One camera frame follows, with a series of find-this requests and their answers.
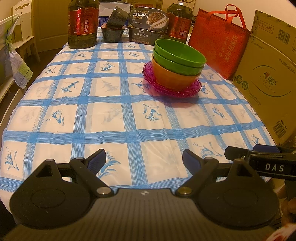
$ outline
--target orange bowl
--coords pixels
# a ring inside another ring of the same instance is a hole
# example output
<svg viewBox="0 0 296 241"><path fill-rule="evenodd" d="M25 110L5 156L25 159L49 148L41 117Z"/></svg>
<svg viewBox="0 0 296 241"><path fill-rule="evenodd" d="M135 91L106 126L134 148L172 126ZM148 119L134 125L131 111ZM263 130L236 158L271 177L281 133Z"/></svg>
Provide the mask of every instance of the orange bowl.
<svg viewBox="0 0 296 241"><path fill-rule="evenodd" d="M174 91L181 91L190 86L195 79L200 76L201 72L196 76L185 76L171 72L160 66L152 55L152 68L156 82L166 88Z"/></svg>

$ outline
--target blue checkered tablecloth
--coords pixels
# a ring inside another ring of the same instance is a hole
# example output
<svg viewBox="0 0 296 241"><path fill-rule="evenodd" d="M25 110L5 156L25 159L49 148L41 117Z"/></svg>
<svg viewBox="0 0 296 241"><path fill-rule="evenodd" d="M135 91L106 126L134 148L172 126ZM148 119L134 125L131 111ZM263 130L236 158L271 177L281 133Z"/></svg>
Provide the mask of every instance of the blue checkered tablecloth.
<svg viewBox="0 0 296 241"><path fill-rule="evenodd" d="M210 67L200 76L198 95L159 95L143 78L153 46L99 43L73 50L67 45L34 81L13 112L2 137L0 197L12 193L45 159L68 162L103 148L106 164L97 176L114 189L171 188L190 173L188 148L220 162L227 146L274 145L252 107Z"/></svg>

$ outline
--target pink glass plate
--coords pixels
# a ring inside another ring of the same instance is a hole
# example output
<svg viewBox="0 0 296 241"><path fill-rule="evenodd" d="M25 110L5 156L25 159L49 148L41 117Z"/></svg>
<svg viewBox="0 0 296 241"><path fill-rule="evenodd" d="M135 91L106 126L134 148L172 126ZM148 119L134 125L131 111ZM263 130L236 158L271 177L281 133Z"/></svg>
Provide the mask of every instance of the pink glass plate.
<svg viewBox="0 0 296 241"><path fill-rule="evenodd" d="M186 98L186 97L194 96L194 95L196 95L200 91L200 89L202 87L202 84L198 80L198 78L196 78L196 80L193 82L192 85L190 85L189 87L183 89L180 92L176 92L176 91L170 90L170 89L168 89L168 88L166 88L166 87L158 84L156 82L156 78L155 78L154 73L153 73L151 61L150 62L147 62L144 65L144 68L143 68L143 76L144 76L144 79L157 92L159 92L161 94L164 94L164 95L173 96L173 97Z"/></svg>

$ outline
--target metal screw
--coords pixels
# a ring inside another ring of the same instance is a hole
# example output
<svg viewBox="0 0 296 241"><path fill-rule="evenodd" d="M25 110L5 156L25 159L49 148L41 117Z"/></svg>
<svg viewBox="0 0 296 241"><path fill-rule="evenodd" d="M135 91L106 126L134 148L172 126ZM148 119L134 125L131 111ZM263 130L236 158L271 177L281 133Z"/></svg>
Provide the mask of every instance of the metal screw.
<svg viewBox="0 0 296 241"><path fill-rule="evenodd" d="M106 194L109 194L111 192L111 188L109 187L100 187L96 190L96 192L98 194L101 194L101 195L106 195Z"/></svg>
<svg viewBox="0 0 296 241"><path fill-rule="evenodd" d="M188 195L192 193L192 189L190 187L179 187L177 191L182 195Z"/></svg>

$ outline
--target green bowl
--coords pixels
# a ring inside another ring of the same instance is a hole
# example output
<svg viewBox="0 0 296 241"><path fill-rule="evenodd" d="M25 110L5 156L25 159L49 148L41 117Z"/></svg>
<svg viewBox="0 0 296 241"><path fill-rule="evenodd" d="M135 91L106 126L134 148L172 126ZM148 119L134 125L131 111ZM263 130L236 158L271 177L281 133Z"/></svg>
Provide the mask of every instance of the green bowl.
<svg viewBox="0 0 296 241"><path fill-rule="evenodd" d="M160 56L156 51L155 48L153 49L153 57L154 60L165 69L174 72L176 74L181 74L185 76L195 76L201 72L201 70L204 68L204 66L199 68L192 68L188 66L184 66L181 64L177 64L173 61L170 61L162 56Z"/></svg>
<svg viewBox="0 0 296 241"><path fill-rule="evenodd" d="M157 39L155 51L162 57L189 67L202 67L207 59L196 49L171 39Z"/></svg>

